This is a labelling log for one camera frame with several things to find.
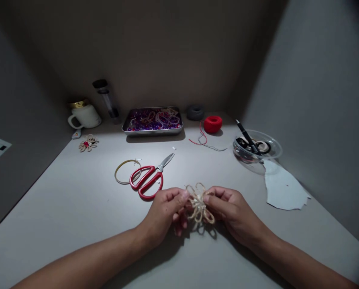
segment red-handled scissors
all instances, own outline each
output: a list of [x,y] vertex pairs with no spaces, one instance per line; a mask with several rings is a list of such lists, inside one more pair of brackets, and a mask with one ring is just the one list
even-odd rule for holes
[[[162,185],[163,185],[163,175],[162,175],[162,171],[163,171],[163,167],[166,166],[170,161],[171,159],[174,157],[174,153],[170,154],[166,159],[163,160],[163,162],[158,165],[157,167],[155,166],[145,166],[145,167],[140,167],[138,168],[135,172],[133,172],[130,176],[130,185],[132,186],[133,189],[138,189],[138,194],[139,196],[144,199],[144,200],[151,200],[151,199],[154,199],[155,197],[155,194],[160,191],[162,189]],[[139,182],[134,185],[133,184],[133,179],[134,179],[134,176],[141,170],[143,169],[149,169],[149,171],[142,177],[142,179],[139,180]],[[148,181],[146,184],[143,185],[143,183],[149,178],[149,176],[155,172],[155,170],[158,169],[159,172],[157,172],[155,174],[154,177],[152,177],[152,179],[150,181]],[[154,194],[154,195],[151,195],[151,196],[145,196],[143,194],[144,191],[146,191],[158,178],[161,178],[161,184],[159,186],[159,189],[158,191]]]

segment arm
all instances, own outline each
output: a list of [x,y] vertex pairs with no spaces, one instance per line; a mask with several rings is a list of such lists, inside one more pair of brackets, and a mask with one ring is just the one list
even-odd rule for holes
[[278,238],[256,216],[240,192],[222,187],[208,191],[204,202],[225,221],[233,237],[296,288],[359,288],[295,246]]
[[100,288],[158,246],[172,222],[176,235],[181,235],[187,226],[183,207],[188,197],[189,193],[179,188],[158,192],[146,218],[136,228],[72,252],[28,276],[13,289]]

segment black cap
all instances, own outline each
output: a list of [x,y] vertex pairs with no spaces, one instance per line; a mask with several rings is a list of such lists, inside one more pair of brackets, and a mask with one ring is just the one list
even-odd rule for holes
[[107,81],[105,79],[98,79],[92,83],[92,86],[94,86],[94,88],[97,88],[97,89],[103,88],[103,87],[107,86]]

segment metal tray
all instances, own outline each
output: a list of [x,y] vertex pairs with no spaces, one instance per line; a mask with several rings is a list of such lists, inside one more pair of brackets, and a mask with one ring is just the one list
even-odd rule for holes
[[[178,128],[169,128],[169,129],[154,129],[154,130],[135,130],[135,131],[128,131],[128,128],[130,126],[132,115],[139,111],[139,110],[156,110],[159,108],[171,108],[173,110],[178,111],[179,117],[179,127]],[[167,136],[167,135],[176,135],[179,134],[182,129],[184,128],[184,123],[182,122],[180,109],[176,106],[160,106],[160,107],[149,107],[149,108],[134,108],[129,111],[129,114],[126,117],[126,120],[124,121],[124,124],[122,126],[122,131],[127,136]]]

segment white table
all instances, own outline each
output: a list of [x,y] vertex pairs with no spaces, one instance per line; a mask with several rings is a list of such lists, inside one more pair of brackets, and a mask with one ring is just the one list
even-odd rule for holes
[[[164,188],[183,188],[200,181],[206,187],[237,189],[278,236],[359,283],[359,242],[314,198],[301,211],[283,211],[266,204],[264,177],[243,167],[233,156],[232,141],[239,132],[236,124],[224,113],[218,115],[224,120],[223,134],[208,135],[208,143],[228,147],[224,152],[192,144],[188,138],[197,140],[198,123],[185,116],[185,127],[179,136],[130,139],[120,126],[104,123],[91,130],[100,143],[90,153],[80,153],[81,140],[71,140],[0,224],[0,288],[14,285],[73,250],[139,224],[151,203],[141,200],[131,186],[118,184],[114,171],[127,159],[158,165],[172,152],[175,156],[163,171]],[[120,177],[134,169],[129,164]],[[105,287],[288,286],[266,264],[224,234],[220,226],[216,239],[208,231],[203,235],[190,232],[185,238],[175,238],[170,233],[160,247]]]

